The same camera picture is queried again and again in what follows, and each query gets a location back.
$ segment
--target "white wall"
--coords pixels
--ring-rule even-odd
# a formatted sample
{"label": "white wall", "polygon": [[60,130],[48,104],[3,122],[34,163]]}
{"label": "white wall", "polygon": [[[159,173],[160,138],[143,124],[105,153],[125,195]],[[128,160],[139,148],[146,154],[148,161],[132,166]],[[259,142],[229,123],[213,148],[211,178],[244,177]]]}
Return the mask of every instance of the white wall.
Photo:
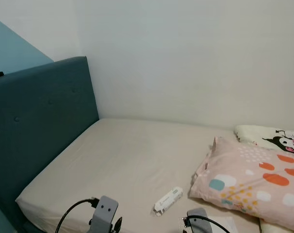
{"label": "white wall", "polygon": [[82,54],[72,0],[0,0],[0,21],[54,61]]}
{"label": "white wall", "polygon": [[101,117],[294,130],[294,0],[74,2]]}

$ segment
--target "bed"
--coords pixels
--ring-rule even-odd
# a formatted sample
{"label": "bed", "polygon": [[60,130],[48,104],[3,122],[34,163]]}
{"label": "bed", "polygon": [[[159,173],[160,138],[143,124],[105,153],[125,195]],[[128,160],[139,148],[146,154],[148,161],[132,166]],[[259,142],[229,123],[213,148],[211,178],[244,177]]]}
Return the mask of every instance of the bed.
{"label": "bed", "polygon": [[[130,119],[98,120],[87,60],[76,57],[0,78],[0,208],[18,232],[54,232],[75,202],[119,202],[123,233],[177,232],[177,219],[204,207],[233,216],[239,232],[258,219],[190,199],[194,171],[214,136],[230,130]],[[184,196],[163,216],[154,203],[174,186]],[[83,233],[94,209],[75,208],[62,232]]]}

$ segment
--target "cartoon character print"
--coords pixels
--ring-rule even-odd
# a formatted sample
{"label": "cartoon character print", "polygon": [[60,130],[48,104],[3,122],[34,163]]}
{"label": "cartoon character print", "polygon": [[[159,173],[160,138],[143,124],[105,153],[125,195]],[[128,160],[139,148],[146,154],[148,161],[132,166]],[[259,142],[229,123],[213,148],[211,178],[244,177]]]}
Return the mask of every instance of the cartoon character print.
{"label": "cartoon character print", "polygon": [[281,136],[274,136],[272,139],[263,139],[272,142],[284,151],[294,153],[294,132],[284,130],[275,130],[275,132]]}

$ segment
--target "teal wall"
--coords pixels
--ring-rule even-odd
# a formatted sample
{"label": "teal wall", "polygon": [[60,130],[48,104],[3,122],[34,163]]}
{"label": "teal wall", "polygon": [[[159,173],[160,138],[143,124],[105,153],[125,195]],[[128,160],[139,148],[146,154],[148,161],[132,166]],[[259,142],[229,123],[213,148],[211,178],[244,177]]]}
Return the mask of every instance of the teal wall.
{"label": "teal wall", "polygon": [[[0,22],[0,71],[6,73],[53,62]],[[15,230],[0,210],[0,233]]]}

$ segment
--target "teal dot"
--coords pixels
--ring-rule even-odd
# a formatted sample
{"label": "teal dot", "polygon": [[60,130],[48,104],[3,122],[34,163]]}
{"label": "teal dot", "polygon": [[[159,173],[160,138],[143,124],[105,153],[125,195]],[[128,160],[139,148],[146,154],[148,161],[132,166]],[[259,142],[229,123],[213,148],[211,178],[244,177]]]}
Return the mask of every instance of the teal dot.
{"label": "teal dot", "polygon": [[232,203],[231,201],[229,201],[229,200],[225,200],[225,199],[222,199],[222,200],[221,200],[221,203],[222,203],[222,204],[233,205],[233,203]]}
{"label": "teal dot", "polygon": [[213,179],[211,180],[209,187],[221,191],[224,189],[225,183],[221,180]]}

